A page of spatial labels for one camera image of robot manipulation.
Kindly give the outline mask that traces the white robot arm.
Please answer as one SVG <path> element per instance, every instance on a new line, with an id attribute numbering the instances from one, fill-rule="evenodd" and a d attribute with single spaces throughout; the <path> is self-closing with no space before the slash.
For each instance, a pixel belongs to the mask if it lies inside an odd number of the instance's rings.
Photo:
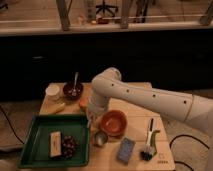
<path id="1" fill-rule="evenodd" d="M 124 83 L 120 71 L 110 67 L 91 81 L 86 112 L 90 123 L 108 110 L 111 98 L 163 114 L 208 135 L 210 150 L 204 171 L 213 171 L 213 99 Z"/>

